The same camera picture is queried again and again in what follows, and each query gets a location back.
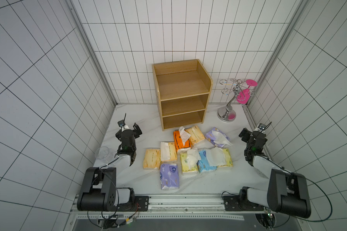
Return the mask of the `yellow tissue pack shelf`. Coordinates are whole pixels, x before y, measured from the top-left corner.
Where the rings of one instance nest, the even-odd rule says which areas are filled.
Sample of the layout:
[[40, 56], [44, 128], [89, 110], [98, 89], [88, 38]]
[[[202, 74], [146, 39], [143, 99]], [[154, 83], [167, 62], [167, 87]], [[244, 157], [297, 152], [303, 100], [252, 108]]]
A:
[[209, 166], [219, 168], [232, 168], [233, 161], [228, 148], [215, 147], [206, 149], [206, 158]]

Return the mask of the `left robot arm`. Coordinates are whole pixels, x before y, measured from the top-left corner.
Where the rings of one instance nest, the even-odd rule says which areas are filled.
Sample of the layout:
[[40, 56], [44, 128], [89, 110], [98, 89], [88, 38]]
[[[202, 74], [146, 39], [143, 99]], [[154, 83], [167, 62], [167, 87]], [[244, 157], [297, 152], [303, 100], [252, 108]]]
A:
[[120, 141], [116, 159], [106, 166], [86, 170], [77, 200], [79, 211], [128, 211], [136, 207], [133, 188], [118, 188], [117, 176], [130, 167], [136, 158], [136, 139], [142, 135], [135, 123], [133, 129], [122, 120], [116, 138]]

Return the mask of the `blue tissue pack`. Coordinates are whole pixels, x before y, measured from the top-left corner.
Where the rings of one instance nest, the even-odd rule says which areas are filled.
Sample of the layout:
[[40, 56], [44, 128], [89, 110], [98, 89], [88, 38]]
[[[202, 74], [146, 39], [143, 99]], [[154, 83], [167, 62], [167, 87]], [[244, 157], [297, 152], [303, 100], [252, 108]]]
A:
[[206, 149], [200, 149], [199, 150], [200, 160], [197, 162], [199, 173], [206, 173], [206, 172], [212, 172], [216, 171], [216, 166], [210, 166], [207, 156], [206, 156]]

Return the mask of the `beige tissue pack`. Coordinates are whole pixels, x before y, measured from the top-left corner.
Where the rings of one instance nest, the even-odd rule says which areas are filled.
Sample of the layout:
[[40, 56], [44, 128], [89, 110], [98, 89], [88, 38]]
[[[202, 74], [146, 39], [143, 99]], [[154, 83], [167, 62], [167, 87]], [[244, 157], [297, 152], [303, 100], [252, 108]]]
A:
[[177, 160], [177, 152], [174, 142], [161, 142], [161, 162]]
[[191, 146], [195, 146], [205, 140], [204, 134], [201, 132], [200, 128], [197, 125], [185, 129], [185, 131], [190, 135], [189, 141]]

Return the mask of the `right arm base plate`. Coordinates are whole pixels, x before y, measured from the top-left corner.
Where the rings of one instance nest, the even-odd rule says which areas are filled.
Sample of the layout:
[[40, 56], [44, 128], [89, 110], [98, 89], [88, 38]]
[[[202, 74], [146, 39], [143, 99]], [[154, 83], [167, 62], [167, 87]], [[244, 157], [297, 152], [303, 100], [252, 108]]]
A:
[[224, 201], [225, 211], [258, 212], [258, 211], [264, 210], [263, 206], [256, 204], [256, 203], [253, 203], [253, 202], [249, 202], [246, 198], [240, 198], [238, 195], [225, 195], [225, 196], [222, 196], [222, 199]]

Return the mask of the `orange tissue pack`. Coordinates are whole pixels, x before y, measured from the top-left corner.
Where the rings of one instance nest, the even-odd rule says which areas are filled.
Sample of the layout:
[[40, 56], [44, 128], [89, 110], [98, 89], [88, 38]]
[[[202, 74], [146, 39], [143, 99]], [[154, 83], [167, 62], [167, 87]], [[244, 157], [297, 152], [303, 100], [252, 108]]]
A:
[[185, 152], [191, 148], [190, 137], [191, 135], [185, 131], [184, 127], [173, 132], [174, 145], [177, 153]]

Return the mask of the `white purple tissue pack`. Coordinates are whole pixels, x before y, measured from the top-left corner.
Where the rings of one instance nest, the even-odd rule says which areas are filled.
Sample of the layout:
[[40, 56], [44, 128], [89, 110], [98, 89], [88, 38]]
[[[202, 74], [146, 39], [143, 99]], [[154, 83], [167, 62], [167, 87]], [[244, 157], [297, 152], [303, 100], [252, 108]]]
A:
[[209, 132], [207, 132], [205, 138], [214, 146], [219, 148], [229, 148], [233, 145], [230, 142], [230, 138], [216, 127], [213, 127]]

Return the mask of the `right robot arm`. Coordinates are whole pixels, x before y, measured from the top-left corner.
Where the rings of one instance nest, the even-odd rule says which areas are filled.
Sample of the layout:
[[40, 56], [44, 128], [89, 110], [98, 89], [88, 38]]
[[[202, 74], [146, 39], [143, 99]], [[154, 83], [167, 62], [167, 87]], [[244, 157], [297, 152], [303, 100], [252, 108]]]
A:
[[309, 218], [311, 205], [305, 176], [287, 171], [263, 153], [267, 138], [262, 131], [244, 128], [239, 137], [246, 143], [245, 160], [269, 181], [267, 190], [243, 187], [238, 199], [240, 208], [262, 206], [274, 212]]

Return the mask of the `orange-yellow tissue pack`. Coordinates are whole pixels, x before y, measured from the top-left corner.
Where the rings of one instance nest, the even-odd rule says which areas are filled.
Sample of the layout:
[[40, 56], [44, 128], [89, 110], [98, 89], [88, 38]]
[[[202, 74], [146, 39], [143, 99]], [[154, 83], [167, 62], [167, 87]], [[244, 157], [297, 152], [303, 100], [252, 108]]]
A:
[[161, 165], [161, 150], [147, 149], [143, 160], [143, 169], [159, 169]]

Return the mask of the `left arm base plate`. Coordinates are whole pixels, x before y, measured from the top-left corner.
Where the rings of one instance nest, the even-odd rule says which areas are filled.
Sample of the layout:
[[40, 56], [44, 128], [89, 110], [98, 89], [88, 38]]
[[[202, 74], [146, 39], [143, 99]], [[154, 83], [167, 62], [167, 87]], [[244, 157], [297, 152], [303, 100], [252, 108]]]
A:
[[136, 196], [134, 199], [130, 199], [130, 201], [127, 203], [119, 204], [117, 211], [133, 212], [137, 210], [140, 212], [146, 212], [148, 211], [149, 199], [150, 197], [147, 195]]

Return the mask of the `wooden three-tier shelf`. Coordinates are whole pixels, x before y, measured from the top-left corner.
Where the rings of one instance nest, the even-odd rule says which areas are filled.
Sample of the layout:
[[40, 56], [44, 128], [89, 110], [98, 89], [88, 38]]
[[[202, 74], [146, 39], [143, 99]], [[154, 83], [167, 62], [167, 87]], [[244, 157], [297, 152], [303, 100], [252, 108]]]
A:
[[162, 130], [203, 123], [213, 80], [199, 59], [152, 65]]

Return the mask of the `yellow-green tissue pack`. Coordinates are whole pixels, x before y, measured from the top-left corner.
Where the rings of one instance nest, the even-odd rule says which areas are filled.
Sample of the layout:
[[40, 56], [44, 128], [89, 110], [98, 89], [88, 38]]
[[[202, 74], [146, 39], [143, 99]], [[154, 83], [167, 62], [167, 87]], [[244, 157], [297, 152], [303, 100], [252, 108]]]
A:
[[197, 174], [199, 172], [197, 162], [201, 160], [197, 148], [190, 149], [186, 153], [180, 154], [182, 174]]

